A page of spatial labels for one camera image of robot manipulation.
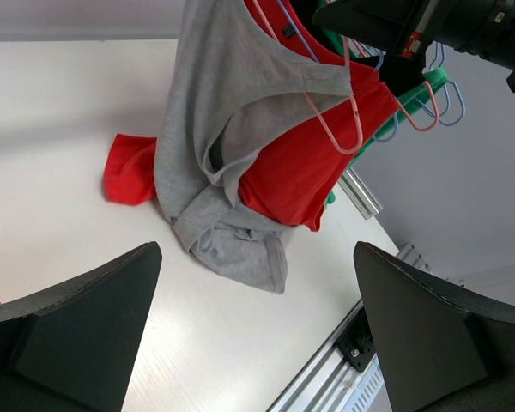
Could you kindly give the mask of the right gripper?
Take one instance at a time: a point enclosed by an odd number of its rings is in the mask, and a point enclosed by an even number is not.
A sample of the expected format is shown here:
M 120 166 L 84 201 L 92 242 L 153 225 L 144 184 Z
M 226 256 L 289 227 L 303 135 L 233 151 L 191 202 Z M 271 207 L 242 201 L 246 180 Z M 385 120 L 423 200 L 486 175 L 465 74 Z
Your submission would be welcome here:
M 312 24 L 389 55 L 413 58 L 433 42 L 511 71 L 515 93 L 515 0 L 338 0 L 319 7 Z

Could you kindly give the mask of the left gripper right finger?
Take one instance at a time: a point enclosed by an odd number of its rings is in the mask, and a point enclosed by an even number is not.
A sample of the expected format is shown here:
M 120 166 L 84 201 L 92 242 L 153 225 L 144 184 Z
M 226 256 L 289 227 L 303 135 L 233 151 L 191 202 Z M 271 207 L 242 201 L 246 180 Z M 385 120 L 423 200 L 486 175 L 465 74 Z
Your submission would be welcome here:
M 395 411 L 515 411 L 515 306 L 358 242 L 354 266 Z

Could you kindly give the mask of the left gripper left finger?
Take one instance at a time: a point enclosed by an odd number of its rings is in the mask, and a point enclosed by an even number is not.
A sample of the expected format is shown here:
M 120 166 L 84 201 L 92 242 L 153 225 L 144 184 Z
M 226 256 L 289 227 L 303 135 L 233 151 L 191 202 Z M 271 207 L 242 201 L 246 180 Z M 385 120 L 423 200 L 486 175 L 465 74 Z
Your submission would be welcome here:
M 161 261 L 148 242 L 0 305 L 0 411 L 120 411 Z

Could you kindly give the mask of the pink wire hanger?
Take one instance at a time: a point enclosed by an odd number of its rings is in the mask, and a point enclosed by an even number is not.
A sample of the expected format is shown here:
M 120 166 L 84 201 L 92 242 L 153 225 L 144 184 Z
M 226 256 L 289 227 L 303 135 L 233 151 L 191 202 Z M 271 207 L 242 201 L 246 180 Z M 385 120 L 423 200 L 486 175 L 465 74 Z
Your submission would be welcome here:
M 256 23 L 272 39 L 291 52 L 311 59 L 306 54 L 306 50 L 301 48 L 299 39 L 288 26 L 288 20 L 279 8 L 277 1 L 246 1 L 245 5 Z M 342 61 L 344 63 L 340 65 L 348 65 L 346 59 L 342 58 Z M 340 153 L 355 155 L 357 150 L 366 141 L 360 117 L 356 114 L 356 99 L 350 97 L 331 109 L 320 112 L 316 99 L 309 92 L 305 92 L 304 96 L 316 115 L 316 118 L 313 120 L 315 123 L 313 128 L 322 128 L 326 136 L 331 140 L 334 148 Z

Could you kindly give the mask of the grey tank top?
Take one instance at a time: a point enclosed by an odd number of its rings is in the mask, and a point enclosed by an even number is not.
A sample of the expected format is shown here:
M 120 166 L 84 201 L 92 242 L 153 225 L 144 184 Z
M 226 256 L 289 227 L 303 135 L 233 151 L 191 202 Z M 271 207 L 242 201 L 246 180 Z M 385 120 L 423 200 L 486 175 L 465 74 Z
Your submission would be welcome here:
M 154 156 L 161 209 L 184 250 L 280 294 L 283 225 L 239 199 L 239 180 L 280 135 L 348 100 L 345 64 L 320 64 L 267 34 L 242 1 L 188 1 Z

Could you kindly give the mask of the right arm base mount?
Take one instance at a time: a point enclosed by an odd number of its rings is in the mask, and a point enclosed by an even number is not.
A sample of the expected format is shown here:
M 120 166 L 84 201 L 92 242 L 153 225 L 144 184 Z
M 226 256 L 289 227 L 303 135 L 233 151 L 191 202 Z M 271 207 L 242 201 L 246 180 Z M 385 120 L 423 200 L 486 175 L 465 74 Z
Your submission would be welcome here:
M 336 339 L 342 357 L 359 373 L 366 370 L 376 354 L 372 332 L 364 308 L 361 308 Z

